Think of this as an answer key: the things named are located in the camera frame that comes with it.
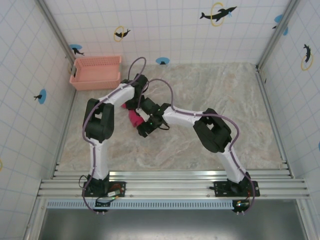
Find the pink basket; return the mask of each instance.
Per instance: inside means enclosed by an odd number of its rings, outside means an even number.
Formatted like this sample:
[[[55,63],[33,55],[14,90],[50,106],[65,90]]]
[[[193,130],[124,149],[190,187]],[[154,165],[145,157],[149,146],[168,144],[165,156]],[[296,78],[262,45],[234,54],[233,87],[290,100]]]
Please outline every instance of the pink basket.
[[[74,61],[70,83],[78,90],[115,89],[121,81],[121,56],[81,57]]]

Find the white tiled wall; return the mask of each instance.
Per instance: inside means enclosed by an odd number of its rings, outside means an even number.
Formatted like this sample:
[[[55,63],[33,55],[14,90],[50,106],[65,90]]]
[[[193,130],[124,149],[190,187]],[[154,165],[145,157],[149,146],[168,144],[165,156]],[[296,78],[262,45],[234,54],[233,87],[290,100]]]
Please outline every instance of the white tiled wall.
[[[0,0],[0,239],[22,239],[50,174],[73,92],[67,64],[34,0]]]
[[[122,55],[127,64],[140,56],[149,64],[159,57],[171,63],[257,64],[289,0],[221,0],[223,8],[237,8],[221,26],[212,26],[200,17],[210,15],[216,2],[46,0],[68,43],[81,45],[85,56]],[[121,42],[114,40],[118,26],[130,30]]]
[[[316,209],[313,217],[320,230],[320,1],[302,0],[289,29],[262,77],[290,166],[297,178],[306,179]],[[308,70],[301,68],[307,52],[304,44],[313,55]]]

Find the pink object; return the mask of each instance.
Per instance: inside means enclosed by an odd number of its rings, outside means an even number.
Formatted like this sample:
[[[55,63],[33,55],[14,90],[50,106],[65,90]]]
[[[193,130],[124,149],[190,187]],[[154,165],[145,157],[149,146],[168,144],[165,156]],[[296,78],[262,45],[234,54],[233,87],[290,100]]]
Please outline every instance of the pink object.
[[[70,83],[78,90],[115,89],[121,81],[121,56],[81,57],[74,61],[75,77]]]
[[[144,122],[144,119],[141,116],[138,116],[134,110],[129,110],[129,119],[134,128]]]

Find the purple cable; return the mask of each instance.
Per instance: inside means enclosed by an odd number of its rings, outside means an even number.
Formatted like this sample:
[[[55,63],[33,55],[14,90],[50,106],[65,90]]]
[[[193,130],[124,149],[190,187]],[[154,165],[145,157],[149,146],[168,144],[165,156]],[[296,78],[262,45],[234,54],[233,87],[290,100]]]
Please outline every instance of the purple cable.
[[[140,59],[143,59],[144,60],[144,64],[143,64],[143,67],[140,71],[140,73],[134,78],[133,81],[129,82],[127,85],[123,86],[123,88],[126,88],[128,86],[130,86],[131,84],[133,84],[140,76],[141,74],[143,73],[145,67],[146,67],[146,64],[147,64],[147,59],[143,56],[141,57],[138,57],[136,60],[133,61],[133,63],[131,64],[130,68],[129,68],[129,72],[128,72],[128,80],[129,80],[129,77],[130,77],[130,71],[131,71],[131,68],[133,67],[133,65]],[[91,110],[91,112],[89,113],[88,117],[85,119],[84,121],[84,124],[83,124],[83,128],[82,128],[82,138],[88,142],[89,144],[93,145],[93,168],[92,168],[92,173],[91,173],[91,176],[90,178],[88,179],[88,181],[86,182],[85,186],[82,188],[82,198],[83,198],[83,201],[84,201],[84,204],[86,205],[86,207],[92,211],[93,213],[96,213],[97,215],[99,214],[97,211],[94,211],[87,203],[86,201],[86,198],[85,198],[85,191],[86,191],[86,188],[88,187],[89,183],[91,182],[92,178],[93,178],[93,175],[95,173],[95,169],[96,169],[96,146],[95,144],[90,141],[87,137],[86,137],[86,127],[88,125],[88,122],[89,122],[89,119],[91,118],[91,116],[94,114],[94,111],[102,104],[104,103],[104,101],[106,101],[107,99],[109,99],[110,97],[112,97],[114,94],[116,94],[117,92],[121,91],[122,88],[118,88],[116,89],[115,91],[113,91],[112,93],[110,93],[107,97],[105,97],[104,99],[102,99],[97,105],[94,106],[94,108]]]
[[[230,154],[231,154],[231,157],[232,157],[232,160],[234,162],[234,164],[236,165],[236,167],[238,168],[238,170],[244,175],[244,177],[246,177],[250,184],[251,184],[251,188],[252,188],[252,202],[251,204],[249,205],[248,209],[245,210],[245,213],[247,213],[251,208],[252,206],[254,205],[255,203],[255,198],[256,198],[256,192],[255,192],[255,186],[254,186],[254,183],[252,182],[251,178],[247,176],[247,174],[240,168],[239,164],[237,163],[236,159],[235,159],[235,156],[232,152],[232,146],[235,144],[235,142],[237,141],[237,139],[239,138],[239,135],[240,135],[240,129],[238,127],[238,125],[232,121],[230,118],[226,117],[226,116],[223,116],[223,115],[219,115],[219,114],[213,114],[213,113],[196,113],[196,114],[193,114],[193,113],[190,113],[190,112],[184,112],[184,111],[180,111],[180,110],[177,110],[175,109],[174,107],[174,91],[172,89],[172,87],[170,86],[170,84],[166,81],[166,80],[163,80],[161,78],[154,78],[154,79],[151,79],[142,89],[141,91],[141,95],[139,97],[139,101],[138,101],[138,109],[140,108],[140,103],[141,103],[141,98],[142,98],[142,95],[144,93],[144,90],[149,86],[150,83],[152,83],[153,81],[161,81],[163,83],[165,83],[169,89],[170,89],[170,92],[171,92],[171,109],[173,111],[175,111],[176,113],[179,113],[179,114],[184,114],[184,115],[188,115],[188,116],[196,116],[196,117],[217,117],[217,118],[221,118],[221,119],[224,119],[224,120],[227,120],[229,123],[231,123],[235,129],[236,129],[236,135],[233,139],[233,141],[231,142],[230,146],[229,146],[229,151],[230,151]]]

